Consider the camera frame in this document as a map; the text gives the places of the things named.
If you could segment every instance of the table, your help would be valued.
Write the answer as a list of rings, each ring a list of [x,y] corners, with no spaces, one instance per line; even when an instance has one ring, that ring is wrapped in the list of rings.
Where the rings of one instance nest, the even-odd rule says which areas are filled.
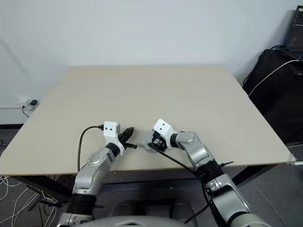
[[[81,66],[67,71],[24,124],[0,158],[0,174],[77,172],[82,131],[104,121],[119,122],[121,130],[135,127],[129,142],[138,144],[117,158],[112,171],[180,168],[141,145],[159,118],[177,131],[195,131],[218,163],[259,165],[252,169],[260,171],[290,155],[222,66]],[[104,143],[101,131],[88,131],[81,165]],[[167,154],[190,166],[184,151]],[[258,171],[247,170],[240,178]]]

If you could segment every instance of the white wall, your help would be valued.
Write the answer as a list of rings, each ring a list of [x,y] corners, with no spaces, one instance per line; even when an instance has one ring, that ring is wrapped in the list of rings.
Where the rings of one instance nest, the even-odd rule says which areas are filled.
[[[242,83],[303,0],[0,0],[0,107],[68,65],[221,64]],[[22,123],[1,110],[0,124]]]

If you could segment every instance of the baseboard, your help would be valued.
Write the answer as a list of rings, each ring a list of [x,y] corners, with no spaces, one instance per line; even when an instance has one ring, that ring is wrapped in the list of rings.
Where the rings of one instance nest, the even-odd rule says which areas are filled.
[[[0,124],[0,129],[21,129],[23,124]]]

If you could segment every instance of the black bag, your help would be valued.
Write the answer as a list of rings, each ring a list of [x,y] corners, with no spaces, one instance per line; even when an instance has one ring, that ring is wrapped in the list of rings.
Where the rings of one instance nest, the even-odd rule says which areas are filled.
[[[280,51],[265,50],[243,89],[253,88],[282,64],[292,60]],[[303,62],[292,62],[265,79],[250,95],[280,139],[286,144],[303,141]]]

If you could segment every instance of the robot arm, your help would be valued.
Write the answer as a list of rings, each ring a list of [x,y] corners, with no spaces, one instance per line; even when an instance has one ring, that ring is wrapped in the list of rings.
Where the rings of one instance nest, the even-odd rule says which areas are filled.
[[[223,164],[216,162],[195,132],[176,132],[169,124],[159,119],[153,128],[151,147],[161,151],[166,148],[186,151],[211,198],[208,204],[218,226],[270,227],[258,216],[250,213],[242,193],[222,171]]]
[[[57,227],[76,226],[91,221],[97,193],[116,156],[122,155],[127,147],[137,148],[136,145],[126,143],[133,134],[133,127],[119,134],[118,123],[105,122],[102,130],[106,146],[92,154],[86,165],[77,173],[71,202],[67,211],[61,215]]]

